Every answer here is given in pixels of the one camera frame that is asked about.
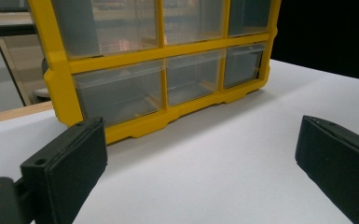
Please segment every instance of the yellow plastic organizer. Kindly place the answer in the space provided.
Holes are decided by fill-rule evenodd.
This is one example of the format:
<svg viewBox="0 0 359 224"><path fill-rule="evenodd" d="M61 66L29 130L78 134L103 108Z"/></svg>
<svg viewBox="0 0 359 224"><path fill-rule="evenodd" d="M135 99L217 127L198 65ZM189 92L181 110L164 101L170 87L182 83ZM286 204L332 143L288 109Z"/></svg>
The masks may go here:
<svg viewBox="0 0 359 224"><path fill-rule="evenodd" d="M263 87L281 0L29 0L59 121L139 137Z"/></svg>

